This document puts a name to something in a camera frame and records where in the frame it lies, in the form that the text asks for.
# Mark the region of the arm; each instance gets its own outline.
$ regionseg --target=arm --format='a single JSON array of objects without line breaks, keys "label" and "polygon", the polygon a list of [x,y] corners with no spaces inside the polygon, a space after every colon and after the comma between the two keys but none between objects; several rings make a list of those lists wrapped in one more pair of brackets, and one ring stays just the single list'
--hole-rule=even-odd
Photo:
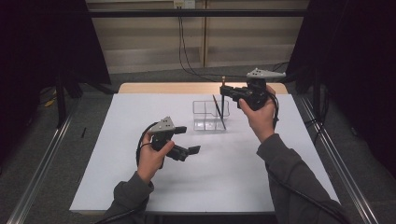
[{"label": "arm", "polygon": [[[267,90],[275,94],[271,87],[267,86]],[[341,205],[331,200],[327,191],[297,152],[287,148],[279,135],[275,134],[273,127],[275,105],[272,100],[268,100],[265,106],[257,111],[251,110],[244,100],[239,104],[247,115],[250,127],[261,142],[257,154],[266,162],[269,176],[272,174],[274,178],[292,189],[344,215]],[[279,223],[339,223],[322,208],[281,186],[273,178],[269,178],[269,182]]]},{"label": "arm", "polygon": [[149,195],[154,191],[151,178],[161,167],[163,158],[175,145],[173,141],[169,141],[160,151],[156,151],[149,144],[151,136],[151,133],[146,133],[143,138],[137,171],[128,182],[121,181],[114,188],[114,201],[107,209],[104,220],[135,210],[137,213],[119,218],[111,223],[144,223],[143,213],[146,210]]}]

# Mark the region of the transparent container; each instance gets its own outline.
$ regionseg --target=transparent container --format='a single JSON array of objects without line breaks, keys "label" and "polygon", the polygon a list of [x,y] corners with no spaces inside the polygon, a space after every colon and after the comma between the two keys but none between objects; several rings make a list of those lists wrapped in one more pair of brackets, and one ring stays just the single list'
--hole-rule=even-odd
[{"label": "transparent container", "polygon": [[[219,111],[221,111],[221,101],[218,101]],[[214,101],[193,101],[192,112],[194,115],[194,130],[225,130]],[[230,116],[228,101],[224,101],[224,124]]]}]

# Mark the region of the black cable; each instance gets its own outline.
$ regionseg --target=black cable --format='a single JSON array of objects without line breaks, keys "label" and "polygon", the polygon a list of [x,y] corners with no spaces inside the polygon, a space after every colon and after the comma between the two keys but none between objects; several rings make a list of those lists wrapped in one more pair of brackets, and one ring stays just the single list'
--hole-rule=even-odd
[{"label": "black cable", "polygon": [[[150,125],[147,127],[147,129],[146,129],[145,131],[142,132],[142,135],[140,136],[139,142],[137,143],[137,150],[136,150],[136,166],[139,166],[140,150],[142,149],[142,147],[151,144],[151,143],[145,143],[145,144],[142,145],[143,138],[144,138],[145,134],[149,131],[149,129],[150,129],[152,126],[156,125],[157,123],[158,123],[158,122],[154,122],[154,123],[150,124]],[[145,207],[145,204],[144,204],[144,203],[142,203],[142,204],[141,204],[140,206],[138,206],[136,209],[133,209],[133,210],[127,211],[127,212],[125,212],[125,213],[121,213],[121,214],[115,215],[115,216],[113,216],[113,217],[107,217],[107,218],[105,218],[105,219],[103,219],[103,220],[100,220],[100,221],[98,221],[98,222],[95,222],[95,224],[110,223],[110,222],[115,221],[115,220],[118,220],[118,219],[120,219],[120,218],[128,217],[128,216],[130,216],[130,215],[132,215],[132,214],[138,213],[139,211],[142,210],[143,207]]]},{"label": "black cable", "polygon": [[274,65],[272,72],[275,72],[277,69],[281,68],[284,64],[289,63],[289,62],[284,62],[284,63],[277,63]]},{"label": "black cable", "polygon": [[152,126],[156,125],[158,122],[154,122],[152,124],[150,124],[147,129],[145,131],[142,132],[142,136],[140,136],[139,142],[137,143],[137,148],[136,148],[136,166],[139,166],[139,159],[140,159],[140,150],[142,149],[142,147],[144,144],[142,145],[142,141],[143,141],[143,137],[145,136],[146,132],[149,131],[150,128],[152,128]]},{"label": "black cable", "polygon": [[279,102],[277,101],[277,98],[274,94],[272,94],[268,90],[265,90],[265,91],[268,94],[268,97],[274,102],[274,105],[275,105],[275,113],[274,113],[274,120],[273,120],[273,127],[275,129],[276,123],[279,121],[279,118],[277,117],[277,115],[279,113]]},{"label": "black cable", "polygon": [[323,97],[323,105],[320,111],[320,124],[319,124],[319,129],[318,132],[314,138],[314,145],[317,143],[318,137],[320,135],[320,133],[323,131],[324,128],[324,123],[326,121],[326,117],[327,117],[327,113],[329,111],[329,104],[330,104],[330,94],[327,90],[327,88],[325,88],[325,92],[324,92],[324,97]]},{"label": "black cable", "polygon": [[[180,65],[183,68],[183,70],[191,75],[198,76],[200,78],[206,79],[208,81],[216,82],[215,80],[207,77],[203,77],[202,75],[197,74],[191,67],[189,57],[187,56],[187,51],[186,51],[186,42],[184,41],[184,27],[183,27],[183,19],[181,17],[178,18],[178,33],[179,33],[179,40],[178,40],[178,59],[180,61]],[[188,71],[184,65],[183,62],[181,61],[181,45],[183,44],[183,49],[184,49],[184,55],[187,61],[187,65],[190,68],[190,71]]]},{"label": "black cable", "polygon": [[318,121],[317,119],[311,119],[311,120],[305,121],[304,122],[305,127],[308,128],[309,126],[311,126],[313,123],[315,123],[317,121]]},{"label": "black cable", "polygon": [[128,212],[125,212],[125,213],[122,213],[122,214],[115,215],[114,217],[108,217],[108,218],[102,219],[102,220],[100,220],[98,222],[95,222],[95,224],[110,223],[112,221],[115,221],[115,220],[118,220],[118,219],[121,219],[121,218],[124,218],[124,217],[128,217],[128,216],[130,216],[132,214],[136,214],[138,212],[139,211],[131,210],[131,211],[128,211]]},{"label": "black cable", "polygon": [[222,74],[213,74],[213,73],[199,74],[199,76],[205,76],[205,77],[243,77],[243,78],[247,77],[247,76],[240,76],[240,75],[222,75]]},{"label": "black cable", "polygon": [[300,196],[301,198],[309,201],[310,203],[312,203],[314,206],[316,206],[317,208],[323,210],[324,212],[326,212],[328,215],[330,215],[331,217],[335,218],[337,221],[339,221],[340,223],[343,224],[349,224],[349,220],[348,218],[346,218],[343,214],[341,214],[339,211],[337,210],[333,210],[330,207],[316,201],[314,198],[300,192],[297,189],[292,188],[290,185],[282,182],[281,180],[279,180],[275,174],[269,169],[269,165],[267,163],[265,163],[265,167],[267,168],[267,172],[268,172],[268,176],[273,179],[278,185],[282,186],[283,188],[289,190],[290,192]]}]

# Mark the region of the metal frame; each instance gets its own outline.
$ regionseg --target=metal frame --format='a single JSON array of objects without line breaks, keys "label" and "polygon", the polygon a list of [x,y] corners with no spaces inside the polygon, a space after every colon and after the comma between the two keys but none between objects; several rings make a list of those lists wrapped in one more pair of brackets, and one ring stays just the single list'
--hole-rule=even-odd
[{"label": "metal frame", "polygon": [[35,11],[36,15],[91,16],[92,18],[135,17],[304,17],[305,9],[90,9],[86,11]]},{"label": "metal frame", "polygon": [[22,224],[26,219],[29,210],[32,207],[32,204],[35,201],[35,196],[40,190],[44,178],[50,168],[50,164],[52,163],[56,152],[58,151],[58,148],[61,145],[62,140],[64,139],[64,135],[67,132],[70,121],[77,110],[79,102],[80,98],[78,98],[71,106],[69,115],[64,121],[64,124],[60,128],[56,129],[55,134],[53,135],[52,140],[49,143],[43,159],[35,170],[35,174],[30,180],[28,187],[26,188],[25,192],[22,194],[20,200],[15,206],[14,211],[8,219],[7,224]]},{"label": "metal frame", "polygon": [[[312,106],[311,102],[306,98],[302,98],[302,102],[304,105],[304,109],[308,114],[308,117],[314,120],[316,116],[313,111],[314,107]],[[323,126],[320,127],[320,124],[318,122],[314,123],[314,127],[318,132],[320,140],[323,143],[323,146],[326,148],[326,151],[329,154],[329,157],[332,160],[332,163],[337,170],[337,173],[340,175],[341,180],[343,181],[344,186],[349,193],[349,196],[351,197],[353,203],[361,214],[361,218],[363,219],[364,223],[378,223],[378,220],[376,219],[375,214],[370,207],[370,204],[367,202],[366,198],[361,192],[361,189],[358,187],[358,184],[352,177],[352,174],[349,172],[347,166],[344,164],[343,159],[338,153],[338,150],[332,142],[332,139],[328,135],[326,129]]]}]

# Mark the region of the white tabletop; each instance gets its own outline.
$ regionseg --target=white tabletop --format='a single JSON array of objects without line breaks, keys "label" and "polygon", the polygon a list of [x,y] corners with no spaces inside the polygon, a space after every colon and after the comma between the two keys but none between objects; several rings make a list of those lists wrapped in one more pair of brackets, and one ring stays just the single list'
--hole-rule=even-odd
[{"label": "white tabletop", "polygon": [[[277,95],[280,110],[276,132],[294,148],[338,201],[291,95]],[[166,158],[152,179],[148,213],[228,214],[268,213],[274,207],[264,161],[256,155],[259,140],[236,102],[230,101],[227,131],[195,131],[192,102],[213,100],[208,94],[116,94],[106,116],[85,175],[70,207],[81,214],[103,213],[113,201],[113,189],[136,170],[135,151],[141,133],[170,116],[187,132],[174,135],[182,147],[201,146],[185,161]]]}]

